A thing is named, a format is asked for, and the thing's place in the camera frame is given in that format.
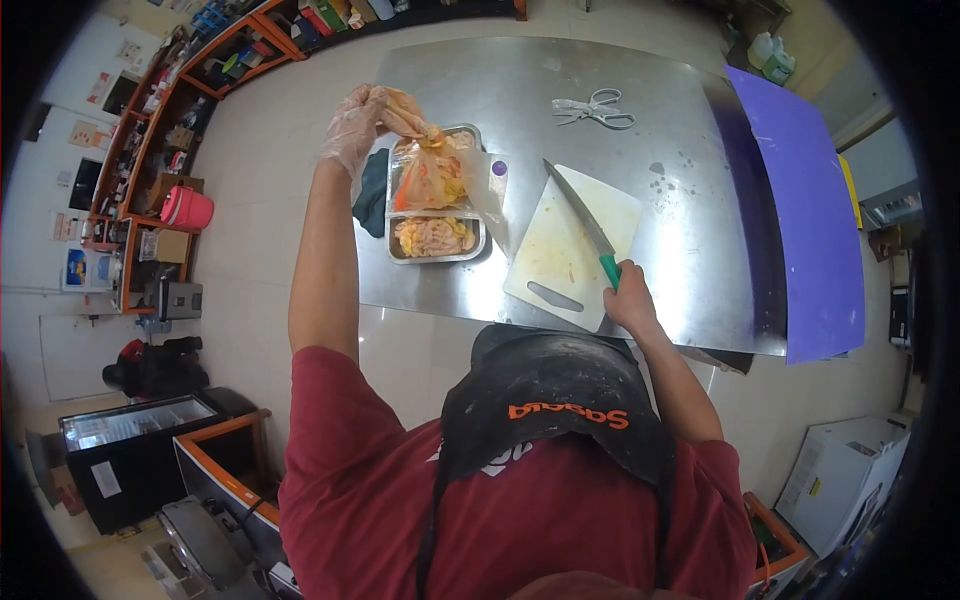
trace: hair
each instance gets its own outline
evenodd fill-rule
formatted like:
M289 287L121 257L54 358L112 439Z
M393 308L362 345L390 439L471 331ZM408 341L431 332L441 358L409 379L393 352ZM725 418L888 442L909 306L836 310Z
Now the hair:
M112 390L116 390L117 392L123 391L123 375L123 367L120 365L106 365L104 367L104 383L106 383L107 387Z

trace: label sticker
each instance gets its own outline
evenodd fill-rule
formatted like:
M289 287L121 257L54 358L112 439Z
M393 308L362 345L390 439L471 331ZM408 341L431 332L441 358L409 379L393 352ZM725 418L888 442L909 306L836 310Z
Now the label sticker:
M113 474L113 467L110 466L110 461L94 465L90 468L90 472L93 473L93 478L97 481L97 487L100 488L100 494L102 494L104 498L109 498L112 495L122 492L120 484L117 483L117 477Z

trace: stainless steel table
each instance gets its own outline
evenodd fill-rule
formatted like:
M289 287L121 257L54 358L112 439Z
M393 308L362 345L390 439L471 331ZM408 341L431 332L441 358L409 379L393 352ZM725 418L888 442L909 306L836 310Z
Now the stainless steel table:
M486 150L510 157L504 211L513 252L546 184L546 157L645 204L629 256L643 266L676 344L786 353L777 213L747 117L726 80L607 44L486 37L394 50L376 82L413 94L438 125L476 125ZM631 129L591 119L556 126L564 119L551 115L551 100L586 101L600 87L623 92L618 107L636 116ZM395 265L384 240L355 228L365 304L578 330L503 293L509 260L492 240L470 261ZM599 333L629 337L609 319Z

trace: hand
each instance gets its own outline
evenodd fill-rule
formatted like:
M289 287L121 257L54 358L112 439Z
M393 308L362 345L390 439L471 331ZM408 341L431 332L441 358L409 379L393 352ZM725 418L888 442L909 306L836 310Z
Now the hand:
M332 158L344 165L353 187L360 184L367 155L377 137L376 123L387 106L387 98L386 87L356 86L337 107L326 129L326 141L319 158Z
M603 307L607 314L614 323L629 331L639 345L665 339L663 327L657 321L654 299L643 279L643 269L630 259L617 266L623 271L619 289L616 292L613 288L603 291Z

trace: green knife handle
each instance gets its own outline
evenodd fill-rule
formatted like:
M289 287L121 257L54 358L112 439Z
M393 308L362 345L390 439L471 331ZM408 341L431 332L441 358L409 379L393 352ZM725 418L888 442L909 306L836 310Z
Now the green knife handle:
M620 268L616 266L616 259L609 254L604 254L600 256L600 264L603 266L604 272L607 273L607 277L610 278L610 283L615 292L620 287Z

